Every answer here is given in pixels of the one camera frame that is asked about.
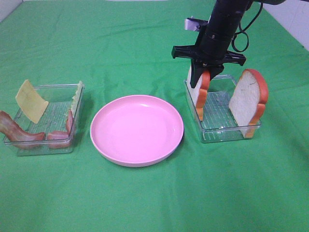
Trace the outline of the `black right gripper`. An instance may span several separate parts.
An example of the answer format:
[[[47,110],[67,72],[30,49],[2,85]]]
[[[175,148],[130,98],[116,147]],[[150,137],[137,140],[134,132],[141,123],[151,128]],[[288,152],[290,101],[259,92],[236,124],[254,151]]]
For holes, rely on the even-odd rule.
[[[211,32],[207,26],[201,26],[194,45],[173,47],[171,52],[173,58],[191,59],[191,88],[196,87],[205,71],[206,67],[203,64],[213,65],[209,67],[210,80],[224,70],[224,63],[244,65],[246,57],[241,53],[229,51],[230,40],[224,41],[224,39],[225,37]]]

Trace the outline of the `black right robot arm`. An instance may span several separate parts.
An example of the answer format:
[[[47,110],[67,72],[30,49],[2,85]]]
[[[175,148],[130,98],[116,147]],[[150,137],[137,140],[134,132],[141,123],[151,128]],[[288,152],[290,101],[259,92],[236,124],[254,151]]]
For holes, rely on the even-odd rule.
[[[209,20],[187,18],[190,30],[198,31],[194,45],[174,46],[173,58],[189,58],[191,60],[190,86],[195,88],[203,72],[210,73],[210,79],[224,70],[225,63],[243,65],[246,57],[235,48],[234,40],[247,27],[240,26],[251,0],[218,0]]]

